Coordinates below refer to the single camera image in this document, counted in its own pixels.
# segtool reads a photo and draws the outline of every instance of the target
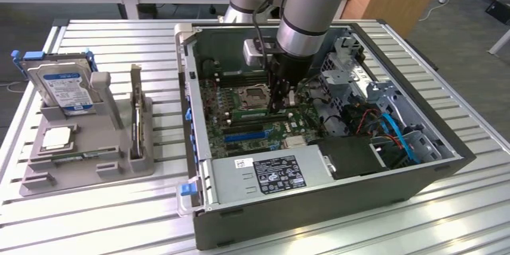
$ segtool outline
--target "power supply label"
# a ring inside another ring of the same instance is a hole
[[[254,161],[258,184],[263,194],[271,194],[306,186],[295,156]]]

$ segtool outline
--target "blue latch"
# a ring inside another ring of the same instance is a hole
[[[23,57],[24,60],[43,60],[44,59],[44,52],[43,51],[32,51],[26,52],[26,56]]]
[[[91,50],[88,48],[86,48],[84,54],[86,54],[87,61],[90,64],[90,69],[92,70],[92,72],[98,72],[96,59],[94,58],[94,53],[91,52]]]
[[[22,71],[23,76],[26,76],[26,78],[27,78],[27,72],[26,72],[26,70],[23,70],[23,67],[22,67],[22,63],[20,63],[22,58],[19,57],[19,51],[18,50],[12,51],[11,57],[14,58],[14,63],[16,65],[18,69]]]
[[[194,195],[198,192],[195,182],[180,185],[179,189],[180,189],[179,192],[182,196]]]
[[[186,112],[186,120],[191,121],[191,108],[188,107],[188,111]]]

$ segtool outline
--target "aluminum slotted table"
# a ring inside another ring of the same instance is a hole
[[[99,70],[112,73],[111,89],[118,99],[127,97],[131,89],[131,64],[142,65],[143,90],[155,104],[156,171],[146,178],[22,197],[22,176],[42,117],[40,96],[30,84],[0,149],[6,171],[0,185],[0,251],[7,254],[510,251],[509,143],[391,28],[366,20],[359,21],[361,27],[477,154],[477,160],[406,202],[199,252],[192,220],[178,216],[175,202],[175,185],[187,179],[174,43],[174,25],[183,21],[72,20],[52,28],[44,51],[71,53],[90,48]],[[369,55],[366,64],[383,80],[385,72]]]

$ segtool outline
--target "blue pcie slot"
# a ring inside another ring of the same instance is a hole
[[[265,139],[266,138],[266,132],[259,131],[257,133],[249,133],[249,134],[235,134],[231,136],[225,137],[225,142],[239,142],[241,140],[255,140],[255,139]]]

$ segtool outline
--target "hard drive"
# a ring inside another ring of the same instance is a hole
[[[52,59],[51,56],[42,60],[26,59],[22,66],[48,107],[60,106],[68,116],[95,113],[94,103],[102,99],[90,86],[95,65],[86,54],[64,59]]]

